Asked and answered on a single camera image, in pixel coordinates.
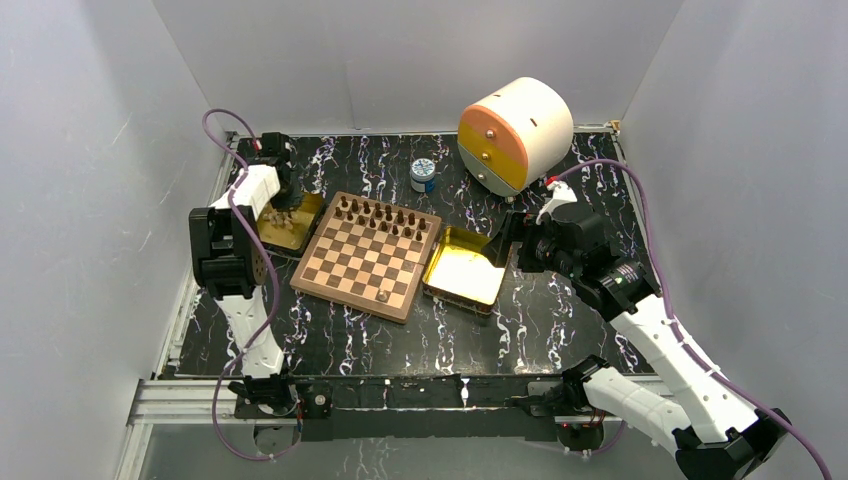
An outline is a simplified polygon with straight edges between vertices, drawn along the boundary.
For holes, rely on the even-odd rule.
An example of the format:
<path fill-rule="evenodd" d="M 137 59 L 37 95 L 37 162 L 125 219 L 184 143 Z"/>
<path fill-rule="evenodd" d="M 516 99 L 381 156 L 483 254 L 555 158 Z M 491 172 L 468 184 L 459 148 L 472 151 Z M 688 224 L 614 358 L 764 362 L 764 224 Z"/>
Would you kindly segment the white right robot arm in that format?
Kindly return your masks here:
<path fill-rule="evenodd" d="M 569 280 L 673 395 L 666 399 L 590 355 L 563 371 L 558 386 L 530 395 L 528 406 L 563 403 L 577 414 L 612 413 L 666 449 L 688 479 L 743 479 L 776 452 L 788 433 L 785 416 L 744 399 L 716 366 L 694 359 L 695 342 L 666 318 L 657 282 L 641 262 L 612 251 L 591 206 L 553 200 L 538 213 L 508 212 L 482 252 L 504 267 L 513 249 L 519 270 Z"/>

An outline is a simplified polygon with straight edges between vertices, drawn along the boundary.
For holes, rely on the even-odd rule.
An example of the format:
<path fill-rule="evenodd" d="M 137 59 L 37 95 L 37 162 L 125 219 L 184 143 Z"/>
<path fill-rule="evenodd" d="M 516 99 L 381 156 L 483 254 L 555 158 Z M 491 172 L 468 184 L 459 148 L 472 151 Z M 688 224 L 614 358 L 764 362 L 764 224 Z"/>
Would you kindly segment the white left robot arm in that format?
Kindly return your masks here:
<path fill-rule="evenodd" d="M 279 132 L 245 140 L 237 152 L 248 166 L 226 193 L 188 217 L 195 282 L 224 313 L 241 354 L 236 364 L 254 379 L 278 374 L 284 357 L 265 324 L 262 288 L 269 267 L 257 241 L 263 210 L 281 206 L 293 191 L 291 150 L 290 137 Z"/>

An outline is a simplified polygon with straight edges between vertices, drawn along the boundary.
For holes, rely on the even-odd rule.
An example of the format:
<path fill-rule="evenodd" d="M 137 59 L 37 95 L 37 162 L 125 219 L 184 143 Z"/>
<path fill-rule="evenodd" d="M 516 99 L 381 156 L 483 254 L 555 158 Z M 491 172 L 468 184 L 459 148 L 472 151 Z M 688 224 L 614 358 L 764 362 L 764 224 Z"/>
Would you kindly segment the gold tin with white pieces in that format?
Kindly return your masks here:
<path fill-rule="evenodd" d="M 320 194 L 303 193 L 302 202 L 292 209 L 267 205 L 257 221 L 264 247 L 288 258 L 300 258 L 306 251 L 326 210 Z"/>

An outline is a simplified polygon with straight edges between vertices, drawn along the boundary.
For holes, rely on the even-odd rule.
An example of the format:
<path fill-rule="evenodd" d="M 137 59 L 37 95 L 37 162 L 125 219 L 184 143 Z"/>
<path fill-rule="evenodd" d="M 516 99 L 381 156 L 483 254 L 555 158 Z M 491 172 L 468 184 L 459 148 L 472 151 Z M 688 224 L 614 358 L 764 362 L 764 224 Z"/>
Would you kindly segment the row of dark chess pieces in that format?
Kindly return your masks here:
<path fill-rule="evenodd" d="M 421 212 L 342 193 L 332 202 L 323 234 L 348 244 L 393 238 L 421 243 L 433 231 L 434 222 Z"/>

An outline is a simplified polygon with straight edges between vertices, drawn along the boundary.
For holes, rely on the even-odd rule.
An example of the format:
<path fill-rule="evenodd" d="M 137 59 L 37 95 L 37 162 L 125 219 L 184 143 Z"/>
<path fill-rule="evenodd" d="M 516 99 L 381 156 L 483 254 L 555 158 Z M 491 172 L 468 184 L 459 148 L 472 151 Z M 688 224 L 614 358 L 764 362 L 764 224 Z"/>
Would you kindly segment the wooden chess board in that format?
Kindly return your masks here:
<path fill-rule="evenodd" d="M 393 238 L 385 241 L 361 239 L 353 244 L 333 240 L 323 234 L 330 216 L 326 213 L 290 278 L 293 290 L 375 315 L 397 324 L 408 321 L 423 270 L 440 237 L 442 219 L 423 213 L 434 222 L 434 231 L 424 242 Z M 389 300 L 376 299 L 380 289 Z"/>

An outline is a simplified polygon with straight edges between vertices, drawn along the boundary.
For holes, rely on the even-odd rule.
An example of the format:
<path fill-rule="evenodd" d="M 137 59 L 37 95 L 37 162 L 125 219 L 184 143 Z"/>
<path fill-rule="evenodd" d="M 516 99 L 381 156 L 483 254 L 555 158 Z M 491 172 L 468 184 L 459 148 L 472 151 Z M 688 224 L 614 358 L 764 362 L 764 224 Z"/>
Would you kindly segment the empty gold square tin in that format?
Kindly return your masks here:
<path fill-rule="evenodd" d="M 423 273 L 423 292 L 444 302 L 490 315 L 505 277 L 482 254 L 489 238 L 455 226 L 444 229 Z"/>

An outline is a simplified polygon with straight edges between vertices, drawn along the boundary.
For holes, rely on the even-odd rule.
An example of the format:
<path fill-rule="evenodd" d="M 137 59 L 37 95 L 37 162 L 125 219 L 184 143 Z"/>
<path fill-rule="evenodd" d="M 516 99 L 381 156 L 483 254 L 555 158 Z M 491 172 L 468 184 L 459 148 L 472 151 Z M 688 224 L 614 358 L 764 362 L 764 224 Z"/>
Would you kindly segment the small blue white jar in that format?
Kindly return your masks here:
<path fill-rule="evenodd" d="M 429 193 L 434 188 L 436 163 L 428 158 L 417 158 L 410 165 L 411 187 L 418 193 Z"/>

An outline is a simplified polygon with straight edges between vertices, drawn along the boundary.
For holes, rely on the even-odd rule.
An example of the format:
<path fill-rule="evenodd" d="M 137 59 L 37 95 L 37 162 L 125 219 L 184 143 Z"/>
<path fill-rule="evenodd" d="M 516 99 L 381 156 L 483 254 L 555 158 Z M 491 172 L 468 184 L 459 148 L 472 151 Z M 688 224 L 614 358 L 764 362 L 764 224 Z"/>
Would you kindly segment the round pastel drawer cabinet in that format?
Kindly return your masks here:
<path fill-rule="evenodd" d="M 520 77 L 464 109 L 457 144 L 472 176 L 510 198 L 562 161 L 573 136 L 563 98 L 540 80 Z"/>

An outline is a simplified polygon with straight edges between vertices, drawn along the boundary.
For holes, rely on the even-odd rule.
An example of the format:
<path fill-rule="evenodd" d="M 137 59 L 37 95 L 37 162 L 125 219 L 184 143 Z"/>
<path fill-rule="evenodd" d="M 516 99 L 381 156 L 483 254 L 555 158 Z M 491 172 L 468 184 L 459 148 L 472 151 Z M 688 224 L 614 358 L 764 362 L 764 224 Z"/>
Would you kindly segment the aluminium front rail frame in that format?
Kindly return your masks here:
<path fill-rule="evenodd" d="M 121 479 L 676 479 L 614 414 L 536 407 L 556 375 L 295 376 L 282 415 L 212 378 L 143 380 Z"/>

